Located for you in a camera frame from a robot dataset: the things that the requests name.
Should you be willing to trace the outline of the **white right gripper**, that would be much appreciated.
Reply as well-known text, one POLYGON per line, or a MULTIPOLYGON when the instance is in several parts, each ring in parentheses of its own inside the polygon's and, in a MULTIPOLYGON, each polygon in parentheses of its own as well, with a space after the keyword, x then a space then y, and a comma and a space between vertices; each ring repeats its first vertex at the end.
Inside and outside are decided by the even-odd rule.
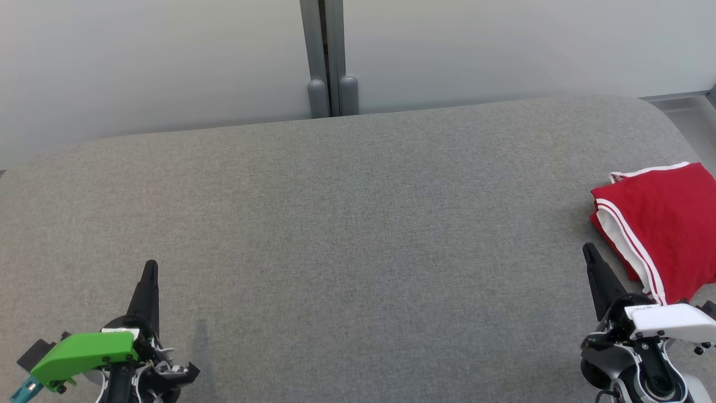
POLYGON ((644 339, 675 339, 693 344, 715 341, 714 318, 687 303, 646 304, 629 294, 596 245, 582 247, 594 311, 599 325, 584 344, 627 344, 644 339))

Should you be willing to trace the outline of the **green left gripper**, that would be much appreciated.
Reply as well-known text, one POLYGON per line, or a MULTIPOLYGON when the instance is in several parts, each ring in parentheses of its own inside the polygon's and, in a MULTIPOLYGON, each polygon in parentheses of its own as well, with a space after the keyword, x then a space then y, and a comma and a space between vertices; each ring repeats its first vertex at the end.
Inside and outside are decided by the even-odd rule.
POLYGON ((136 284, 126 316, 107 323, 98 332, 66 336, 41 354, 30 375, 56 392, 59 385, 80 373, 105 369, 112 364, 142 362, 148 357, 142 342, 158 337, 158 263, 148 260, 136 284))

